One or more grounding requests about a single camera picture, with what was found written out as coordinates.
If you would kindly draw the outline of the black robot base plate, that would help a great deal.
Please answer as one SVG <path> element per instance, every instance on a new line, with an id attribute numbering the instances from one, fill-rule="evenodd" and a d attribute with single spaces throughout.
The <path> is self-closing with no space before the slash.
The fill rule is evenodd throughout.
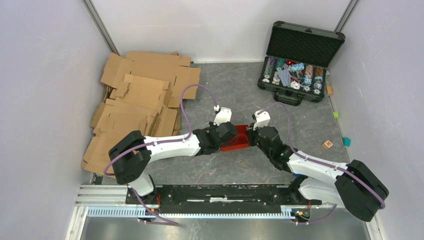
<path id="1" fill-rule="evenodd" d="M 281 206 L 322 204 L 278 184 L 164 184 L 142 200 L 146 205 L 157 205 L 161 214 L 276 214 Z"/>

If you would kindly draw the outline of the red paper box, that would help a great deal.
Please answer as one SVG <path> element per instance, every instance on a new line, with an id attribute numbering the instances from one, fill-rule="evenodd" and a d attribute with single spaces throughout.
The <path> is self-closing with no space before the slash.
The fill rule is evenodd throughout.
<path id="1" fill-rule="evenodd" d="M 245 149 L 249 148 L 249 139 L 246 134 L 248 130 L 248 125 L 236 125 L 237 130 L 237 136 L 234 137 L 231 142 L 223 147 L 221 147 L 221 151 L 227 152 L 227 151 L 233 151 L 233 150 L 239 150 L 239 149 Z"/>

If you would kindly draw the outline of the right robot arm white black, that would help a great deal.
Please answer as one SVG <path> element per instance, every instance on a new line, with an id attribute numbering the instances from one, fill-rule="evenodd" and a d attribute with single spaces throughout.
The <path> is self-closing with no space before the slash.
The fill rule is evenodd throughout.
<path id="1" fill-rule="evenodd" d="M 364 222 L 385 208 L 390 192 L 362 161 L 332 162 L 308 155 L 284 144 L 271 126 L 251 127 L 246 135 L 250 146 L 258 147 L 276 169 L 298 175 L 288 191 L 293 203 L 328 202 Z"/>

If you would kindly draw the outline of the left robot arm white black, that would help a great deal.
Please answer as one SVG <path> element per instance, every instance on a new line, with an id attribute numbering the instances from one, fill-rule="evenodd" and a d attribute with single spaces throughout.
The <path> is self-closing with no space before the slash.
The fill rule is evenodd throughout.
<path id="1" fill-rule="evenodd" d="M 237 135 L 236 127 L 230 122 L 168 137 L 144 136 L 134 130 L 109 150 L 110 163 L 104 174 L 112 169 L 119 185 L 129 185 L 140 200 L 151 204 L 157 198 L 157 190 L 152 178 L 144 172 L 149 163 L 179 156 L 211 155 L 233 143 Z"/>

